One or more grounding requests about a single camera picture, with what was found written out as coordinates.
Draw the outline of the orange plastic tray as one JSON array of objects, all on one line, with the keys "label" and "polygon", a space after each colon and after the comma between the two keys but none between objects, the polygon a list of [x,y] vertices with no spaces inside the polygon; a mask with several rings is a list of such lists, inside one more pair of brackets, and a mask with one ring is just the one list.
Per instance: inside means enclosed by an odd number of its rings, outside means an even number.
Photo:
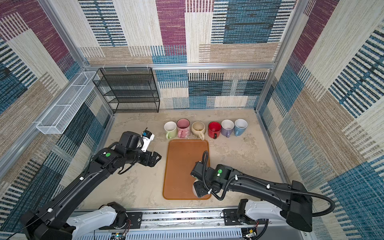
[{"label": "orange plastic tray", "polygon": [[208,141],[175,139],[169,142],[163,197],[166,200],[198,200],[191,176],[196,162],[209,150]]}]

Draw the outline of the light green mug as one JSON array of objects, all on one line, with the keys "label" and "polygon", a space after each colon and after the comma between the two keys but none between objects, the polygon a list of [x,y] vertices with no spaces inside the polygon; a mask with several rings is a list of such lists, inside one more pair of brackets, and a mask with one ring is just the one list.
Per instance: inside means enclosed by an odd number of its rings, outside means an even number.
[{"label": "light green mug", "polygon": [[165,123],[166,139],[173,139],[178,136],[178,128],[175,122],[169,121]]}]

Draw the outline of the cream marbled mug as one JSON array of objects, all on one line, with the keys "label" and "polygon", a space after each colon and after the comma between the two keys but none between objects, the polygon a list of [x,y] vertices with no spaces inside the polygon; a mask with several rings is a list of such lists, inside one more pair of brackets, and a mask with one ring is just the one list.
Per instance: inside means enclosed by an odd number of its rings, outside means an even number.
[{"label": "cream marbled mug", "polygon": [[195,137],[202,141],[205,140],[206,127],[203,122],[194,122],[192,124],[191,130]]}]

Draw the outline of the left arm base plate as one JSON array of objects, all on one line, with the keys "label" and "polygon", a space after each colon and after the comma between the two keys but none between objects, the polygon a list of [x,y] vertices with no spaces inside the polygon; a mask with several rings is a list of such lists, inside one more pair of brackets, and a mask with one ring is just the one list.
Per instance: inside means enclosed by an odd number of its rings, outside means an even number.
[{"label": "left arm base plate", "polygon": [[139,229],[142,224],[143,212],[126,212],[123,214],[123,226],[121,229]]}]

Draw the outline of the blue mug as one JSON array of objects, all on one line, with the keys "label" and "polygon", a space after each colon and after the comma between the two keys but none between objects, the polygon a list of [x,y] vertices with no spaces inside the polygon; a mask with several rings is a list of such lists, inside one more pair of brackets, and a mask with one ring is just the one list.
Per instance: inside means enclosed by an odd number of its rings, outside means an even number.
[{"label": "blue mug", "polygon": [[235,136],[240,136],[242,135],[245,130],[247,129],[248,127],[248,122],[244,119],[237,119],[235,121],[235,129],[234,129],[234,132],[235,132]]}]

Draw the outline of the white mug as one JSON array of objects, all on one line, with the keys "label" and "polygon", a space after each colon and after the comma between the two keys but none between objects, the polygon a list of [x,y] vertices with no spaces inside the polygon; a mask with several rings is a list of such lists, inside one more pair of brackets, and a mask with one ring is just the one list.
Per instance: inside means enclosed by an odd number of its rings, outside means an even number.
[{"label": "white mug", "polygon": [[197,195],[197,192],[196,192],[196,189],[195,189],[195,185],[193,184],[192,185],[192,191],[193,191],[193,194],[196,198],[199,198],[198,195]]}]

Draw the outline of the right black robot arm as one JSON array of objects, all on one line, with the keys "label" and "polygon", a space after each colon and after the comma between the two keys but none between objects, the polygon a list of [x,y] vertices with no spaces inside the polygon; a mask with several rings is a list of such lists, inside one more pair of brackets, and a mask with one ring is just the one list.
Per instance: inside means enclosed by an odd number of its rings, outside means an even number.
[{"label": "right black robot arm", "polygon": [[256,202],[243,199],[237,209],[241,223],[259,219],[285,220],[286,223],[303,232],[313,230],[313,218],[330,214],[335,202],[324,195],[308,192],[301,182],[291,184],[275,183],[244,174],[226,165],[208,167],[209,153],[204,152],[202,160],[196,162],[191,176],[196,178],[194,189],[198,198],[212,195],[224,200],[227,192],[238,192],[256,197],[273,205],[260,208]]}]

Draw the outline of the purple mug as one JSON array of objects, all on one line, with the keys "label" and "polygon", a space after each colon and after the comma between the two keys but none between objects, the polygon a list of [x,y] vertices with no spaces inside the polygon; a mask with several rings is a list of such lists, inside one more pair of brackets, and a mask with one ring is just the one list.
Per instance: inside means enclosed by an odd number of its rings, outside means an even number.
[{"label": "purple mug", "polygon": [[231,120],[223,120],[221,123],[221,127],[222,127],[221,128],[221,134],[224,137],[229,138],[231,136],[231,133],[234,130],[235,124]]}]

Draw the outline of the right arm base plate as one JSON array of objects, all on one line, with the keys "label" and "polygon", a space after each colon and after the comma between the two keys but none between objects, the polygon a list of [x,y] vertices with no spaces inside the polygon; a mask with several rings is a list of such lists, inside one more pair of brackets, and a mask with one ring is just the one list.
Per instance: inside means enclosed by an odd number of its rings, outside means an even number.
[{"label": "right arm base plate", "polygon": [[224,219],[226,226],[235,225],[252,225],[255,226],[257,223],[264,225],[266,220],[252,220],[245,214],[245,210],[239,209],[223,209],[220,216]]}]

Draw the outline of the red mug black handle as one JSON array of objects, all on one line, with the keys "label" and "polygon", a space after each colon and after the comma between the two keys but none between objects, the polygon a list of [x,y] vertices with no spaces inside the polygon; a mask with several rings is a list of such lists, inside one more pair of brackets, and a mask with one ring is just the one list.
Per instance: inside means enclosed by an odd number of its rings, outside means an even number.
[{"label": "red mug black handle", "polygon": [[208,124],[208,135],[212,139],[217,139],[221,133],[222,125],[219,122],[210,122]]}]

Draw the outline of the pink ghost pattern mug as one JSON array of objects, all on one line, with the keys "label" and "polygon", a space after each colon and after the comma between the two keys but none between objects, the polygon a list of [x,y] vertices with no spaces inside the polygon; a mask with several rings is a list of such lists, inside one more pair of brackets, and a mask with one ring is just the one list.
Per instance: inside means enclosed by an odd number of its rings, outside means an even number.
[{"label": "pink ghost pattern mug", "polygon": [[177,121],[178,138],[186,139],[190,136],[190,121],[188,119],[179,119]]}]

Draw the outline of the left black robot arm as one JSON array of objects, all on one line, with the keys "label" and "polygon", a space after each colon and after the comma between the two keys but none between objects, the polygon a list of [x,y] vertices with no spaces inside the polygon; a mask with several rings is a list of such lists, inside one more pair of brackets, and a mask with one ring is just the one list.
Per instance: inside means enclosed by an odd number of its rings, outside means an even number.
[{"label": "left black robot arm", "polygon": [[148,130],[142,134],[127,131],[118,142],[97,152],[86,169],[56,197],[37,211],[27,211],[21,216],[22,230],[27,239],[75,240],[102,227],[127,227],[129,217],[126,209],[115,202],[81,216],[72,217],[71,214],[110,175],[114,172],[124,174],[126,164],[154,167],[162,158],[147,150],[154,137]]}]

